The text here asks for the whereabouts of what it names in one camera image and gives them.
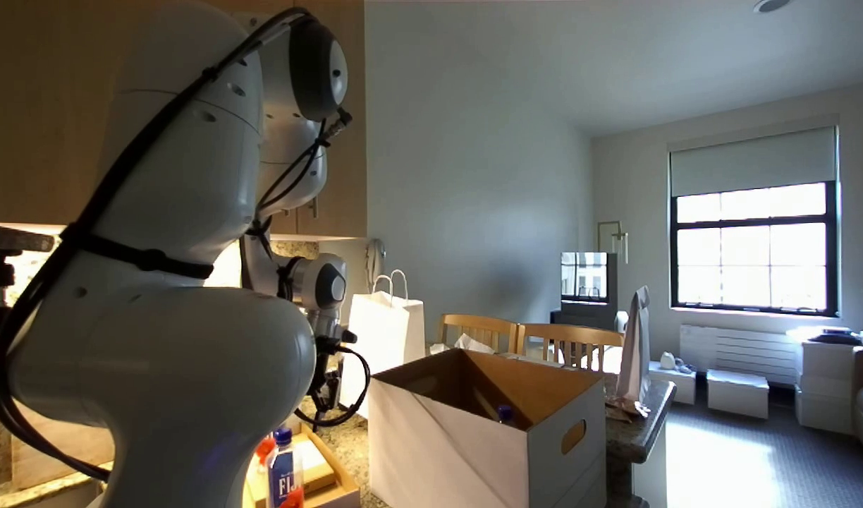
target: ceiling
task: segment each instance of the ceiling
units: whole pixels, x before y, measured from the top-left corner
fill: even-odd
[[[863,0],[400,0],[589,134],[863,81]]]

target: window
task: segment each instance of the window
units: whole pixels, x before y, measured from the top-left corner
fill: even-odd
[[[834,173],[833,130],[670,153],[673,308],[834,316]]]

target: white bag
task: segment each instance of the white bag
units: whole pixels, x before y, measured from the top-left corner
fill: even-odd
[[[353,294],[348,328],[356,333],[350,349],[369,360],[373,376],[426,355],[426,308],[421,300],[410,300],[400,268],[376,276],[369,294]],[[345,355],[340,403],[356,403],[362,388],[364,366]]]

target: window frame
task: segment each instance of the window frame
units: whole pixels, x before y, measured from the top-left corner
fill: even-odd
[[[731,311],[731,312],[776,312],[776,316],[838,316],[841,311],[841,276],[838,276],[838,180],[820,180],[824,184],[824,213],[783,213],[783,218],[737,218],[737,219],[696,219],[680,225],[677,201],[692,194],[670,194],[669,208],[669,247],[670,247],[670,308],[673,311]],[[773,308],[773,305],[720,305],[720,302],[680,302],[680,232],[716,232],[716,229],[744,229],[744,225],[793,225],[793,222],[824,222],[827,229],[827,305],[824,311],[795,311],[795,308]]]

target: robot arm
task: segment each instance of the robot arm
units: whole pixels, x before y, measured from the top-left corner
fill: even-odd
[[[111,168],[0,329],[0,419],[108,476],[105,504],[240,504],[254,443],[321,388],[340,264],[278,259],[266,232],[325,184],[340,61],[308,12],[246,33],[199,2],[173,5],[133,55]],[[229,242],[246,287],[204,287]],[[13,397],[108,427],[113,473],[65,458]]]

